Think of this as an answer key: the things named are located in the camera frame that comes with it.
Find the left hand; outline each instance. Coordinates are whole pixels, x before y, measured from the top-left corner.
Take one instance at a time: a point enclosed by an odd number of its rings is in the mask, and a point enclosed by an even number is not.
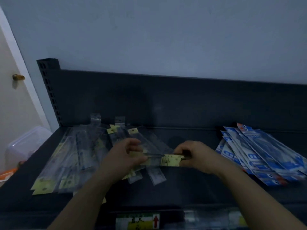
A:
[[[134,138],[126,138],[118,142],[101,162],[99,173],[108,176],[113,184],[125,177],[134,166],[147,161],[146,156],[134,158],[128,156],[130,151],[143,151],[138,146],[140,143],[140,140]]]

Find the red arrow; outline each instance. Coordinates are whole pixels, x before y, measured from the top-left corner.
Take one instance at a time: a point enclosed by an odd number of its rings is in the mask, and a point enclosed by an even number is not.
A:
[[[154,228],[157,228],[157,222],[159,221],[158,217],[155,216],[153,221],[154,221]]]

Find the plastic container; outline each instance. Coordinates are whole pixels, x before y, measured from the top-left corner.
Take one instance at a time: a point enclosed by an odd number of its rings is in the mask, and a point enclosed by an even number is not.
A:
[[[26,161],[52,135],[47,128],[37,126],[8,145],[5,151],[5,168],[16,168]]]

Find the white door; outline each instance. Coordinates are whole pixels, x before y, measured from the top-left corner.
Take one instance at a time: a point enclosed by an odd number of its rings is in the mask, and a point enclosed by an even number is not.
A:
[[[13,74],[25,76],[13,81]],[[50,128],[32,81],[0,7],[0,172],[7,145],[36,126]]]

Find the forearm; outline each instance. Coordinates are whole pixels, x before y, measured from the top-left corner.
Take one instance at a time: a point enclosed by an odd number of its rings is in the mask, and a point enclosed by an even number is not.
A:
[[[70,200],[48,227],[53,229],[93,229],[100,205],[112,185],[107,174],[96,172]]]
[[[236,165],[229,165],[218,176],[232,192],[251,229],[307,229]]]

